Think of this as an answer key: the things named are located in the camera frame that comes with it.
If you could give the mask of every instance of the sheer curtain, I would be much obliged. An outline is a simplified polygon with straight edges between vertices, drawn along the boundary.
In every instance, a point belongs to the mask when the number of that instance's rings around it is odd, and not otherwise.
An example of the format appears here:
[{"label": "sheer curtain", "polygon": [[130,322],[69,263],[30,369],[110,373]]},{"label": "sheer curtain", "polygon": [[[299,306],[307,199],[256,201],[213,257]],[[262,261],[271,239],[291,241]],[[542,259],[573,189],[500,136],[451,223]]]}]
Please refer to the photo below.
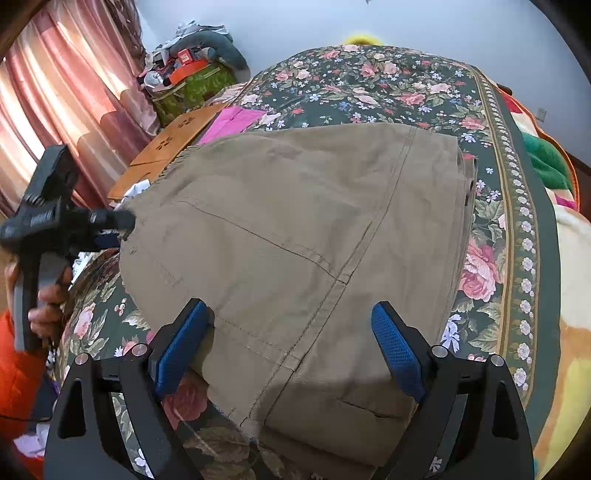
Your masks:
[{"label": "sheer curtain", "polygon": [[53,0],[0,66],[0,209],[11,214],[46,146],[68,144],[79,203],[106,194],[156,134],[139,65],[102,0]]}]

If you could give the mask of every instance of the orange blanket trim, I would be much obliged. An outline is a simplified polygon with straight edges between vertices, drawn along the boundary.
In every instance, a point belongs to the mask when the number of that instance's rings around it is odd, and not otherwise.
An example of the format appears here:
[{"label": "orange blanket trim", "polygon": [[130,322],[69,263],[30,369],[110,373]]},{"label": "orange blanket trim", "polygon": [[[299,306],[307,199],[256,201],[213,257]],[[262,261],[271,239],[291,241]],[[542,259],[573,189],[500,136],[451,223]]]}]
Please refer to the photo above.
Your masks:
[{"label": "orange blanket trim", "polygon": [[538,133],[538,135],[540,136],[540,138],[543,138],[544,140],[550,142],[551,144],[553,144],[556,149],[560,152],[560,154],[563,156],[566,164],[569,167],[569,172],[570,172],[570,179],[573,183],[573,190],[574,190],[574,202],[577,204],[577,208],[580,209],[581,205],[580,205],[580,197],[579,197],[579,179],[577,178],[577,172],[574,169],[574,165],[572,164],[572,162],[570,161],[569,155],[566,153],[566,151],[564,150],[564,148],[562,148],[562,146],[551,136],[549,136],[546,132],[544,132],[540,126],[538,125],[538,122],[536,121],[534,115],[527,109],[525,108],[521,102],[519,100],[517,100],[515,97],[508,95],[507,93],[503,92],[499,87],[496,87],[499,92],[501,93],[502,96],[507,96],[511,99],[511,101],[513,101],[519,108],[521,108],[521,110],[523,111],[523,113],[525,113],[528,117],[530,117],[531,122],[534,124],[535,130]]}]

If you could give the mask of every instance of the yellow object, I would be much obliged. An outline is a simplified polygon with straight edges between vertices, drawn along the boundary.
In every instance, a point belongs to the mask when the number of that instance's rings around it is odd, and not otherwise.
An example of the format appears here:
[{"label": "yellow object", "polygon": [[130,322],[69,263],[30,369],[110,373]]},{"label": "yellow object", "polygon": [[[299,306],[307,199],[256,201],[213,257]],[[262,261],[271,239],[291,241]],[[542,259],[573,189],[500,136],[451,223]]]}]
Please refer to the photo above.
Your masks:
[{"label": "yellow object", "polygon": [[384,45],[380,40],[372,35],[365,33],[356,33],[345,40],[345,45]]}]

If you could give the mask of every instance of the person's hand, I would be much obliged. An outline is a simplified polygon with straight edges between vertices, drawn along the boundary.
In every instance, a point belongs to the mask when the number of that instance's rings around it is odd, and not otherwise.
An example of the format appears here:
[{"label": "person's hand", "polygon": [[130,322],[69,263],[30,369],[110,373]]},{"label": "person's hand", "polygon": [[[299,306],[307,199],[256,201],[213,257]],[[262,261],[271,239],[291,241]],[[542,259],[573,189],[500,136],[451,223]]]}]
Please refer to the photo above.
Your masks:
[{"label": "person's hand", "polygon": [[[14,285],[17,283],[18,273],[19,268],[16,261],[9,263],[4,269],[6,295],[11,315],[12,306],[14,305]],[[29,311],[31,331],[39,338],[50,338],[55,342],[60,339],[61,329],[63,327],[63,314],[60,310],[60,304],[67,301],[69,298],[68,286],[70,285],[72,278],[72,269],[66,267],[58,283],[49,285],[39,291],[37,297],[39,300],[46,302],[47,305]]]}]

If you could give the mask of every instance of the pink fabric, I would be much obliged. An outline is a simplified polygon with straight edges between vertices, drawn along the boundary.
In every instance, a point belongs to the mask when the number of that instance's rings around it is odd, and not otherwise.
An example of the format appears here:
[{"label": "pink fabric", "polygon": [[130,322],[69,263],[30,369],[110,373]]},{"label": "pink fabric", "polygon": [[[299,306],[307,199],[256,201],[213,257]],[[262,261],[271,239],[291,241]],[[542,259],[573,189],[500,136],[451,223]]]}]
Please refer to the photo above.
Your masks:
[{"label": "pink fabric", "polygon": [[572,200],[567,200],[564,199],[558,195],[554,195],[556,197],[556,203],[558,205],[562,205],[564,207],[568,207],[568,208],[572,208],[575,212],[578,212],[577,210],[577,204],[575,202],[573,202]]},{"label": "pink fabric", "polygon": [[225,108],[197,144],[203,145],[224,135],[239,134],[263,115],[265,112],[262,110],[246,110],[238,105]]}]

